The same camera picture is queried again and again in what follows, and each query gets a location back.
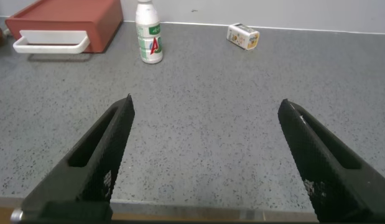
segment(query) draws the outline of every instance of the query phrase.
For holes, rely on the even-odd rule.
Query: white wall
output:
[[[0,0],[10,16],[34,0]],[[122,0],[133,21],[137,0]],[[162,21],[385,33],[385,0],[154,0]]]

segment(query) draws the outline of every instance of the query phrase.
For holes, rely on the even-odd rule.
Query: gray countertop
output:
[[[136,117],[114,202],[312,212],[277,118],[302,105],[385,176],[385,35],[162,25],[139,58],[133,23],[105,54],[0,48],[0,197],[25,197],[116,100]]]

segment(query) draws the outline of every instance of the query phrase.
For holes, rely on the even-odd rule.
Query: red drawer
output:
[[[39,0],[6,20],[16,40],[21,30],[83,30],[84,52],[103,52],[123,21],[120,0]]]

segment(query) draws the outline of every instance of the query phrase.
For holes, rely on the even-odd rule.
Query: bottle label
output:
[[[160,33],[160,24],[158,24],[157,26],[149,28],[149,34],[150,35],[157,35],[159,33]]]
[[[141,57],[146,60],[155,60],[162,56],[162,39],[160,36],[153,39],[138,38]]]
[[[144,60],[157,60],[162,57],[160,24],[146,27],[136,24],[141,57]]]
[[[139,37],[153,37],[155,35],[160,34],[160,24],[152,27],[145,27],[136,24],[137,26],[137,34]]]

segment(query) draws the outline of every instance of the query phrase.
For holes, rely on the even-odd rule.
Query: plastic bottle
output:
[[[160,62],[163,58],[160,22],[151,0],[138,0],[136,26],[142,61]]]

